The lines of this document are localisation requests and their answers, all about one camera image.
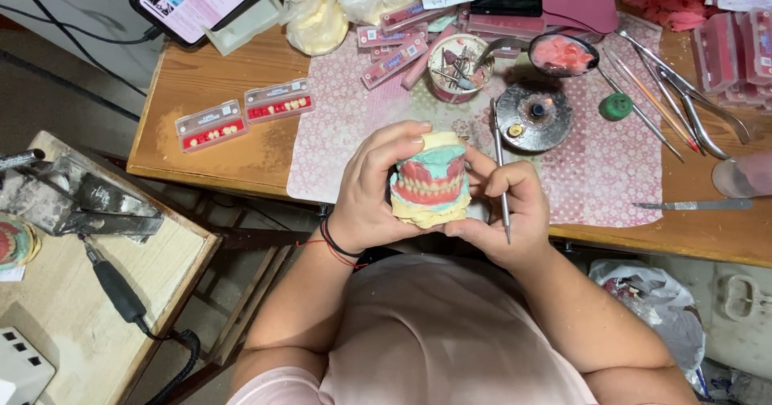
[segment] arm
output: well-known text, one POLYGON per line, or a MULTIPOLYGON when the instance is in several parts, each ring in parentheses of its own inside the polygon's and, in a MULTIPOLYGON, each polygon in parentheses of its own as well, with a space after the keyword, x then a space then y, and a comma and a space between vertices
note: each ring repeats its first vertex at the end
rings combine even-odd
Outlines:
POLYGON ((584 376, 600 403, 697 403, 659 335, 579 272, 547 240, 550 207, 534 166, 496 163, 469 147, 470 192, 495 200, 507 193, 512 244, 503 222, 449 222, 460 236, 522 285, 550 344, 584 376))
MULTIPOLYGON (((420 152, 431 124, 403 121, 379 129, 346 165, 335 210, 328 220, 333 241, 344 251, 400 241, 427 232, 391 215, 384 201, 388 170, 420 152)), ((310 241, 321 241, 317 229, 310 241)), ((356 259, 333 253, 327 244, 304 246, 294 265, 268 295, 247 333, 232 380, 235 393, 255 376, 295 366, 321 380, 341 321, 343 290, 356 259)))

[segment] electrical power strip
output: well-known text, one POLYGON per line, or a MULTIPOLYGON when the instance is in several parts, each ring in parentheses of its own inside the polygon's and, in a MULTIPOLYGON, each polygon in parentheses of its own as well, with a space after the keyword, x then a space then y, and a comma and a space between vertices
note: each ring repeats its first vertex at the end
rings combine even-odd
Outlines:
POLYGON ((0 328, 0 405, 34 403, 54 372, 15 328, 0 328))

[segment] hand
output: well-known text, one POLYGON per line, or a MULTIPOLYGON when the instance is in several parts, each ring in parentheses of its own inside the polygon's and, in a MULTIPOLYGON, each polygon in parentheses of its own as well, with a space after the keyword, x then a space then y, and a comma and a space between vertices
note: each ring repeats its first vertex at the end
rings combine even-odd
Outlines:
POLYGON ((512 162, 497 168, 496 161, 467 145, 465 159, 469 192, 484 196, 493 204, 490 225, 474 218, 445 224, 445 234, 458 236, 484 252, 488 259, 509 271, 547 255, 551 245, 550 204, 541 188, 534 166, 527 161, 512 162), (507 244, 501 220, 502 193, 507 193, 512 244, 507 244))
POLYGON ((441 229, 435 226, 422 230, 401 222, 391 214, 391 206, 385 201, 389 169, 397 161, 423 150, 420 135, 428 132, 428 121, 408 120, 382 127, 362 142, 346 164, 341 191, 328 222, 330 236, 344 251, 359 253, 365 248, 441 229))

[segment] red string bracelet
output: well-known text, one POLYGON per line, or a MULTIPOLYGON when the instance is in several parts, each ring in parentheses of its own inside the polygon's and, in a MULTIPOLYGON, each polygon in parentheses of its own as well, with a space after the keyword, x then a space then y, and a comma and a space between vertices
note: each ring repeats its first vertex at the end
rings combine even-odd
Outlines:
POLYGON ((357 265, 356 263, 352 263, 352 262, 350 262, 350 261, 347 261, 346 259, 342 258, 340 254, 338 254, 336 251, 334 251, 334 250, 333 250, 333 247, 331 247, 331 245, 330 245, 330 244, 329 244, 327 241, 325 241, 325 240, 323 240, 323 239, 315 239, 314 241, 307 241, 307 242, 305 242, 305 243, 300 243, 300 241, 296 241, 296 242, 295 242, 295 245, 297 245, 298 247, 302 247, 302 246, 304 246, 304 245, 307 245, 307 244, 309 244, 309 243, 314 243, 314 242, 324 242, 324 243, 326 243, 326 244, 327 244, 327 250, 329 250, 329 251, 330 251, 330 253, 332 253, 332 255, 333 255, 333 256, 334 256, 334 257, 335 257, 335 258, 336 258, 336 259, 337 259, 339 262, 341 262, 341 263, 342 263, 342 264, 344 264, 344 265, 348 265, 348 266, 352 267, 353 269, 359 269, 359 268, 361 268, 361 267, 366 267, 368 264, 370 264, 370 263, 362 263, 361 265, 357 265))

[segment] wooden desk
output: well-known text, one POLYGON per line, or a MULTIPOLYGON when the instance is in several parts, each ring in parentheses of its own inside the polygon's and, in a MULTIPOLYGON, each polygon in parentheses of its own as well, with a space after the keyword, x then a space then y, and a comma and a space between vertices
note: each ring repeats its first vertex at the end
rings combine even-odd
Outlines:
MULTIPOLYGON (((48 132, 40 132, 30 148, 41 148, 48 160, 69 149, 48 132)), ((137 292, 148 310, 145 319, 151 330, 165 334, 220 237, 113 173, 111 165, 102 166, 78 153, 71 156, 90 173, 164 213, 158 233, 143 245, 124 236, 100 235, 93 241, 137 292)), ((122 403, 157 342, 121 319, 76 235, 39 235, 42 248, 28 263, 24 279, 0 283, 0 326, 16 327, 56 368, 41 403, 122 403)))
MULTIPOLYGON (((688 33, 664 31, 660 50, 680 74, 696 83, 688 33)), ((287 199, 285 187, 299 116, 252 125, 247 135, 196 154, 180 151, 174 120, 229 99, 241 99, 249 88, 305 76, 308 63, 308 57, 287 44, 278 26, 225 58, 211 45, 195 52, 168 45, 151 84, 129 158, 129 173, 287 199)), ((754 115, 752 111, 733 112, 754 115)), ((705 115, 702 119, 714 142, 731 155, 772 148, 772 135, 743 146, 715 116, 705 115)), ((772 117, 764 119, 766 132, 772 132, 771 122, 772 117)), ((686 164, 681 164, 663 149, 664 201, 722 198, 711 182, 717 160, 691 152, 664 123, 662 131, 686 158, 686 164)), ((645 226, 618 229, 559 225, 553 226, 550 234, 625 251, 673 253, 772 267, 770 222, 772 200, 761 199, 745 211, 671 211, 665 212, 662 220, 645 226)))

